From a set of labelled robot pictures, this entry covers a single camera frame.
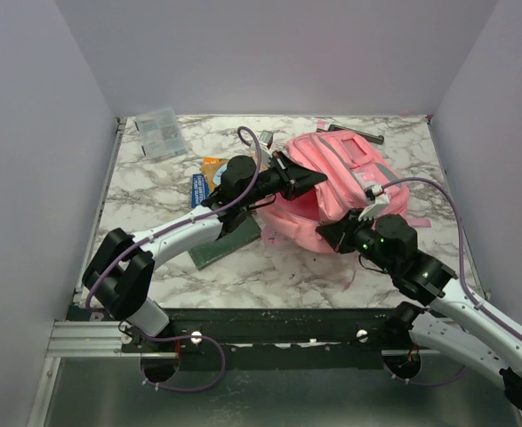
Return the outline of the pink student backpack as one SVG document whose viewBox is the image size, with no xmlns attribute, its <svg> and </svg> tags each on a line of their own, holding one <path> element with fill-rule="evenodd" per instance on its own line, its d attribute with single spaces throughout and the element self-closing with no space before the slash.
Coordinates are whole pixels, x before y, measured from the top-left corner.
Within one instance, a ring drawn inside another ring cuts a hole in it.
<svg viewBox="0 0 522 427">
<path fill-rule="evenodd" d="M 353 131 L 305 133 L 287 142 L 285 150 L 295 164 L 323 173 L 327 180 L 292 201 L 277 195 L 258 215 L 266 229 L 314 253 L 333 251 L 317 226 L 337 222 L 351 209 L 367 208 L 366 188 L 399 179 L 389 162 Z"/>
</svg>

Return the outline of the orange children's book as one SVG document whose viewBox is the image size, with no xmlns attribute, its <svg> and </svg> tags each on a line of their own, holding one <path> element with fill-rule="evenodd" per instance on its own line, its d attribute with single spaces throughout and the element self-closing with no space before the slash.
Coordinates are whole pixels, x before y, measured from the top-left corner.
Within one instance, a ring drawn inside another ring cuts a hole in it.
<svg viewBox="0 0 522 427">
<path fill-rule="evenodd" d="M 205 157 L 203 159 L 201 172 L 206 178 L 209 189 L 214 189 L 221 184 L 221 176 L 228 162 L 228 158 Z"/>
</svg>

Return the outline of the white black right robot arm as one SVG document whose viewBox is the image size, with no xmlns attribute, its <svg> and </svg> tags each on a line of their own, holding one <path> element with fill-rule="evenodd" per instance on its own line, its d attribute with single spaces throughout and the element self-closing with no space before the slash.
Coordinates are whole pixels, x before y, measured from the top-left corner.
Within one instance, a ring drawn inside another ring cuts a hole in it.
<svg viewBox="0 0 522 427">
<path fill-rule="evenodd" d="M 391 346 L 415 342 L 442 352 L 492 381 L 522 411 L 522 326 L 420 250 L 416 230 L 402 216 L 361 221 L 351 211 L 339 222 L 318 226 L 317 233 L 340 254 L 360 253 L 418 303 L 408 308 L 410 319 L 385 326 Z"/>
</svg>

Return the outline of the blue thick book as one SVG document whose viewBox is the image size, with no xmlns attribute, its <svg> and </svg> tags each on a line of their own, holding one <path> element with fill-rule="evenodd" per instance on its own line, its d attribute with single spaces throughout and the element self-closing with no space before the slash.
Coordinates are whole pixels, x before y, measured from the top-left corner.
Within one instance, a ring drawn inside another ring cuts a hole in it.
<svg viewBox="0 0 522 427">
<path fill-rule="evenodd" d="M 206 176 L 202 173 L 195 173 L 191 180 L 191 207 L 200 205 L 211 193 Z"/>
</svg>

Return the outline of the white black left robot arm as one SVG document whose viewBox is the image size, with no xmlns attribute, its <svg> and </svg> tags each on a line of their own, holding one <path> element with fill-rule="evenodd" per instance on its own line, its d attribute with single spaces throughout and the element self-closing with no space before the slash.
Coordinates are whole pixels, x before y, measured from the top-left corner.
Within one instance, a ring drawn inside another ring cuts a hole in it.
<svg viewBox="0 0 522 427">
<path fill-rule="evenodd" d="M 149 298 L 155 269 L 195 246 L 227 236 L 249 209 L 268 206 L 269 197 L 295 200 L 325 179 L 325 174 L 295 164 L 280 151 L 265 170 L 251 157 L 231 158 L 220 185 L 179 220 L 137 233 L 117 228 L 106 235 L 82 278 L 89 291 L 86 309 L 98 302 L 113 319 L 141 330 L 150 349 L 166 350 L 173 340 L 170 319 Z"/>
</svg>

